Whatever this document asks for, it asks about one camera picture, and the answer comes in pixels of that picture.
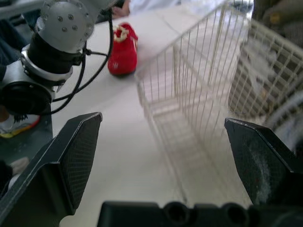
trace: white table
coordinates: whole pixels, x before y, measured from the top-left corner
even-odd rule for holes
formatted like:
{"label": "white table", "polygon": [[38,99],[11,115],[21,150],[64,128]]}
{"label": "white table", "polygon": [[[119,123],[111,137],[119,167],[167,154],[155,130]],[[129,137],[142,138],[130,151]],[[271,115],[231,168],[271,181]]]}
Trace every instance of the white table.
{"label": "white table", "polygon": [[[202,1],[205,6],[200,15],[191,12],[193,5],[182,5],[122,18],[114,24],[126,21],[135,29],[139,36],[138,67],[141,67],[223,1]],[[96,26],[88,47],[107,52],[108,45],[108,23],[103,23]],[[102,60],[98,56],[87,57],[86,80]],[[79,71],[79,68],[74,69],[58,96],[71,91]],[[161,206],[169,201],[180,201],[162,148],[157,146],[144,118],[134,77],[117,79],[105,68],[65,109],[53,115],[54,135],[68,119],[97,111],[102,112],[104,120],[92,172],[75,216],[64,218],[61,227],[96,226],[105,200],[154,201]]]}
{"label": "white table", "polygon": [[0,7],[0,20],[40,9],[44,0],[14,0],[10,6]]}

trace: bolt hole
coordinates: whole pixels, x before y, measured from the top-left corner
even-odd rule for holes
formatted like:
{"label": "bolt hole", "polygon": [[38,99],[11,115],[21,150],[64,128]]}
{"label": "bolt hole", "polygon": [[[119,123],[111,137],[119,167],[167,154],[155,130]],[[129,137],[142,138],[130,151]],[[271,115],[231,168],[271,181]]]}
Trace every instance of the bolt hole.
{"label": "bolt hole", "polygon": [[189,220],[189,210],[179,202],[169,203],[164,208],[168,219],[174,224],[183,225]]}

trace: white clothing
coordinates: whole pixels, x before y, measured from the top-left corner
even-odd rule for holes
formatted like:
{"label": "white clothing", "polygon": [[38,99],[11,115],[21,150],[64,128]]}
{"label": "white clothing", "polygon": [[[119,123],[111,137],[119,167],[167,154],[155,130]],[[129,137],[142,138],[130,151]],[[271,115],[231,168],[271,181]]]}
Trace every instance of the white clothing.
{"label": "white clothing", "polygon": [[134,15],[152,9],[176,6],[180,3],[181,0],[131,0],[129,3],[129,11],[131,15]]}

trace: person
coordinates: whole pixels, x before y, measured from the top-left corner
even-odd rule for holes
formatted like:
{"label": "person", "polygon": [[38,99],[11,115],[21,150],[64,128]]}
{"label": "person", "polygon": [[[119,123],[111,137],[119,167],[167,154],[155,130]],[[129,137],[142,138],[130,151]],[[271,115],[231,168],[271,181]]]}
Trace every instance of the person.
{"label": "person", "polygon": [[[0,68],[17,61],[21,50],[28,45],[8,20],[0,20]],[[0,79],[5,70],[0,70]],[[0,105],[0,137],[12,138],[23,131],[33,128],[40,120],[36,115],[12,115]]]}
{"label": "person", "polygon": [[125,0],[122,8],[113,7],[113,19],[179,4],[181,0]]}

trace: wire basket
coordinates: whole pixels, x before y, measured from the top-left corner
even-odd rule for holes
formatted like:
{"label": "wire basket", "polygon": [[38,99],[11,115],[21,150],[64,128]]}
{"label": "wire basket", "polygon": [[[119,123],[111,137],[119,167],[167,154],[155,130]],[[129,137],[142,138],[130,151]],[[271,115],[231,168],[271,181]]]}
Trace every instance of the wire basket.
{"label": "wire basket", "polygon": [[224,120],[265,124],[299,81],[302,62],[298,47],[223,5],[137,71],[140,103],[183,202],[251,203]]}

